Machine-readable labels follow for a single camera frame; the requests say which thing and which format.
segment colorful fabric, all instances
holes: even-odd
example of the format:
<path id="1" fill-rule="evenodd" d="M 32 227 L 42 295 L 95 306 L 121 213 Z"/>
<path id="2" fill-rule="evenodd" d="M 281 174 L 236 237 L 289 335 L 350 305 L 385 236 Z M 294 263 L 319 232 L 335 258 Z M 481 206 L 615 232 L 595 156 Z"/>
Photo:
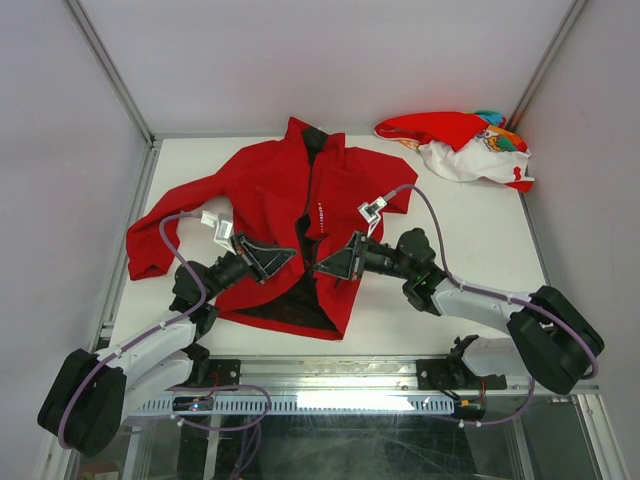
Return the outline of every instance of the colorful fabric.
<path id="1" fill-rule="evenodd" d="M 502 128 L 505 123 L 490 111 L 416 113 L 385 120 L 375 133 L 417 151 L 427 168 L 448 180 L 484 177 L 528 192 L 534 182 L 525 175 L 531 154 L 524 140 Z"/>

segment purple cable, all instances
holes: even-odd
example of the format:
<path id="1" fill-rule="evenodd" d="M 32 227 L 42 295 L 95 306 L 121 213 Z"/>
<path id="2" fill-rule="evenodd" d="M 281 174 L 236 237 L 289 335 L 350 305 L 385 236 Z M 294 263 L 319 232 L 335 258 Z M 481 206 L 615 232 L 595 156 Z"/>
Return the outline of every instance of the purple cable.
<path id="1" fill-rule="evenodd" d="M 427 198 L 427 196 L 424 194 L 424 192 L 422 190 L 420 190 L 420 188 L 416 187 L 415 185 L 412 185 L 410 183 L 406 183 L 404 185 L 400 185 L 398 188 L 392 190 L 391 192 L 389 192 L 387 195 L 385 195 L 383 198 L 386 202 L 389 202 L 389 200 L 391 200 L 393 197 L 395 197 L 398 193 L 402 192 L 403 190 L 407 190 L 407 189 L 412 189 L 413 191 L 415 191 L 418 195 L 420 195 L 420 198 L 422 198 L 422 200 L 424 201 L 425 205 L 427 206 L 427 208 L 429 209 L 429 213 L 431 214 L 431 218 L 433 219 L 433 224 L 436 228 L 436 234 L 438 236 L 438 243 L 440 244 L 440 258 L 442 260 L 442 269 L 445 272 L 445 275 L 447 276 L 447 278 L 449 279 L 449 281 L 456 286 L 457 288 L 459 288 L 460 290 L 464 290 L 464 291 L 468 291 L 471 293 L 476 293 L 479 295 L 484 295 L 487 297 L 491 297 L 491 298 L 496 298 L 498 300 L 504 300 L 504 301 L 511 301 L 515 304 L 521 305 L 525 308 L 528 308 L 529 310 L 533 310 L 534 312 L 537 312 L 545 317 L 547 317 L 551 322 L 553 322 L 555 325 L 557 325 L 558 327 L 560 327 L 562 330 L 564 330 L 565 332 L 567 332 L 567 334 L 569 334 L 569 336 L 574 339 L 578 345 L 580 345 L 580 347 L 584 350 L 585 354 L 587 355 L 587 357 L 589 358 L 589 361 L 591 362 L 591 373 L 589 373 L 588 375 L 585 375 L 583 378 L 584 379 L 590 379 L 590 378 L 594 378 L 600 368 L 598 365 L 598 360 L 596 359 L 596 356 L 593 354 L 593 352 L 591 351 L 591 349 L 589 348 L 589 345 L 587 345 L 587 343 L 580 337 L 580 335 L 578 335 L 575 331 L 573 331 L 571 329 L 571 327 L 569 327 L 569 325 L 567 325 L 563 320 L 561 320 L 560 318 L 558 318 L 556 315 L 552 314 L 551 312 L 548 312 L 547 310 L 545 310 L 544 308 L 535 305 L 531 302 L 527 302 L 526 300 L 521 300 L 519 298 L 511 298 L 509 299 L 506 295 L 503 295 L 501 293 L 498 292 L 493 292 L 491 290 L 486 290 L 484 288 L 479 288 L 479 287 L 472 287 L 469 285 L 463 285 L 462 283 L 460 283 L 451 273 L 451 270 L 449 270 L 449 265 L 447 264 L 447 257 L 445 255 L 445 251 L 444 251 L 444 241 L 442 238 L 442 229 L 440 228 L 440 222 L 438 221 L 438 216 L 436 215 L 436 211 L 433 208 L 433 205 L 431 205 L 431 202 L 429 201 L 429 199 Z M 492 420 L 489 422 L 484 422 L 483 425 L 499 425 L 501 423 L 505 423 L 505 422 L 509 422 L 511 420 L 513 420 L 514 418 L 519 417 L 520 415 L 522 415 L 522 413 L 529 407 L 529 405 L 531 404 L 531 401 L 533 400 L 533 393 L 535 391 L 536 388 L 536 382 L 535 379 L 531 379 L 531 383 L 529 386 L 529 391 L 527 394 L 527 397 L 524 401 L 524 403 L 520 406 L 520 408 L 518 408 L 518 410 L 516 410 L 514 413 L 512 413 L 511 415 L 501 418 L 499 420 Z M 466 424 L 475 424 L 475 422 L 465 422 Z"/>
<path id="2" fill-rule="evenodd" d="M 160 237 L 162 238 L 162 241 L 165 243 L 165 245 L 171 251 L 171 253 L 173 253 L 176 256 L 176 258 L 180 261 L 180 263 L 185 267 L 187 272 L 189 272 L 189 274 L 193 277 L 194 281 L 198 285 L 198 289 L 200 290 L 200 300 L 198 300 L 198 303 L 196 303 L 193 307 L 189 308 L 184 313 L 181 313 L 177 315 L 175 318 L 172 318 L 171 320 L 167 321 L 166 326 L 173 325 L 174 323 L 179 322 L 184 318 L 187 318 L 189 315 L 195 312 L 198 308 L 200 308 L 207 300 L 207 292 L 202 281 L 200 280 L 200 277 L 198 277 L 198 275 L 193 270 L 193 268 L 191 268 L 191 265 L 189 265 L 189 263 L 185 260 L 185 258 L 180 254 L 180 252 L 178 252 L 178 250 L 171 244 L 171 242 L 167 238 L 167 234 L 165 233 L 165 230 L 164 230 L 165 225 L 168 222 L 171 222 L 173 220 L 180 220 L 181 218 L 190 218 L 190 217 L 200 218 L 201 216 L 202 216 L 201 213 L 185 213 L 185 212 L 176 213 L 175 215 L 169 215 L 168 217 L 163 218 L 162 221 L 160 222 L 159 228 L 160 228 Z M 147 330 L 146 332 L 141 333 L 139 336 L 137 336 L 136 338 L 131 340 L 129 343 L 124 345 L 122 347 L 122 352 L 126 352 L 130 348 L 136 346 L 137 344 L 142 342 L 144 339 L 148 338 L 149 336 L 153 335 L 154 333 L 156 333 L 161 329 L 162 327 L 160 325 L 156 325 L 150 328 L 149 330 Z M 102 369 L 102 367 L 104 367 L 107 363 L 114 360 L 116 357 L 117 355 L 115 353 L 112 353 L 107 357 L 105 357 L 100 362 L 98 362 L 98 364 L 95 367 L 93 367 L 93 370 L 89 372 L 89 374 L 84 378 L 84 380 L 78 386 L 78 389 L 71 396 L 71 400 L 69 400 L 69 404 L 67 405 L 67 408 L 65 408 L 64 413 L 62 414 L 62 418 L 60 419 L 60 425 L 58 426 L 58 443 L 62 448 L 64 449 L 71 448 L 67 444 L 67 442 L 64 440 L 64 431 L 67 426 L 67 422 L 69 421 L 69 416 L 71 415 L 71 411 L 73 410 L 73 407 L 75 407 L 76 403 L 78 402 L 80 395 L 82 395 L 82 392 L 84 392 L 85 388 L 87 388 L 87 386 L 91 383 L 91 381 Z"/>
<path id="3" fill-rule="evenodd" d="M 255 428 L 253 429 L 253 433 L 251 434 L 251 438 L 249 439 L 249 441 L 247 443 L 245 443 L 245 441 L 246 441 L 246 435 L 245 435 L 246 432 L 247 432 L 247 430 L 245 430 L 243 435 L 242 435 L 242 449 L 241 449 L 240 455 L 238 456 L 238 459 L 236 460 L 235 468 L 234 468 L 233 472 L 231 472 L 230 480 L 239 479 L 240 478 L 240 474 L 242 472 L 244 472 L 249 465 L 251 465 L 251 462 L 253 462 L 253 459 L 257 455 L 258 450 L 260 450 L 260 443 L 262 443 L 262 427 L 260 426 L 260 424 L 258 423 L 255 426 Z M 251 444 L 254 443 L 254 440 L 255 440 L 255 444 L 254 444 L 254 447 L 253 447 L 253 452 L 251 452 L 251 456 L 249 457 L 249 460 L 247 460 L 243 464 L 242 461 L 244 460 L 244 457 L 249 452 L 249 448 L 251 447 Z"/>

